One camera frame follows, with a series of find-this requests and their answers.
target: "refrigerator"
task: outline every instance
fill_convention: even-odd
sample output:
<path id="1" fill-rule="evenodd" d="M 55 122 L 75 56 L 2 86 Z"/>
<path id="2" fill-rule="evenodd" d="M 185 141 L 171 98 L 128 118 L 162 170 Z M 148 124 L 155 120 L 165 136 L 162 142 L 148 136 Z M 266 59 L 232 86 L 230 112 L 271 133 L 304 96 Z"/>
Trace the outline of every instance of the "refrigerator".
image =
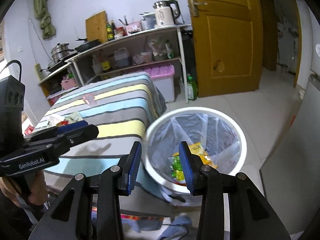
<path id="1" fill-rule="evenodd" d="M 314 73 L 292 126 L 260 169 L 266 199 L 291 235 L 320 208 L 320 25 L 312 13 L 311 22 Z"/>

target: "frying pan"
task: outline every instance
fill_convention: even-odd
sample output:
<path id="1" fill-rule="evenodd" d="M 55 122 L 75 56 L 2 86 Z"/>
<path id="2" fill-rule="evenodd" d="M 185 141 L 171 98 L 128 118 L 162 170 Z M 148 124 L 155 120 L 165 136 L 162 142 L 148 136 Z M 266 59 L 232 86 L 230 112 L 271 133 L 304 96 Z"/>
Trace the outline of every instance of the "frying pan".
<path id="1" fill-rule="evenodd" d="M 77 39 L 77 41 L 84 41 L 84 44 L 75 48 L 75 50 L 78 51 L 79 53 L 84 52 L 88 49 L 91 49 L 91 48 L 101 44 L 101 42 L 98 39 L 96 39 L 94 41 L 88 41 L 87 39 Z"/>

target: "green towel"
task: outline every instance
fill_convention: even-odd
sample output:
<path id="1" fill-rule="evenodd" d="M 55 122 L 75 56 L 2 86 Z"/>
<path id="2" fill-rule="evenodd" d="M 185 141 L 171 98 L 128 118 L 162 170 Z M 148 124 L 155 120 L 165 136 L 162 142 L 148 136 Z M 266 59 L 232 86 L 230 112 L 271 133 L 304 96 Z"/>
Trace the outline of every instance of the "green towel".
<path id="1" fill-rule="evenodd" d="M 36 19 L 40 21 L 42 38 L 46 39 L 56 34 L 56 29 L 51 23 L 51 16 L 48 12 L 46 0 L 33 0 Z"/>

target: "cutting board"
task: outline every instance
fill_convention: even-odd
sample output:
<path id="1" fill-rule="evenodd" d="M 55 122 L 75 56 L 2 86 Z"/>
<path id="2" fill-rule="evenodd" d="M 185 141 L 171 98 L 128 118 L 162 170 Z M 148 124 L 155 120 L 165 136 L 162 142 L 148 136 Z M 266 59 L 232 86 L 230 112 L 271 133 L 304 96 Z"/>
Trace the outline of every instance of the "cutting board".
<path id="1" fill-rule="evenodd" d="M 100 12 L 85 20 L 88 41 L 99 39 L 101 43 L 108 41 L 107 13 Z"/>

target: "person's arm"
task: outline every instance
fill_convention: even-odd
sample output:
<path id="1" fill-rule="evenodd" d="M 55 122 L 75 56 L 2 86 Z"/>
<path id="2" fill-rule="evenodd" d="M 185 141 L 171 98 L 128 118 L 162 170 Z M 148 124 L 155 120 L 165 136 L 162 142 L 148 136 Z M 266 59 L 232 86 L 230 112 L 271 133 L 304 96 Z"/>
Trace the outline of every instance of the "person's arm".
<path id="1" fill-rule="evenodd" d="M 0 178 L 0 189 L 2 193 L 10 199 L 16 206 L 20 206 L 17 196 L 19 193 L 14 190 L 10 182 L 8 181 L 10 178 L 1 177 Z M 17 188 L 20 190 L 20 187 L 12 181 Z M 46 184 L 44 181 L 44 173 L 43 171 L 38 171 L 35 180 L 31 186 L 31 195 L 28 200 L 34 205 L 42 205 L 47 201 L 48 191 L 46 189 Z"/>

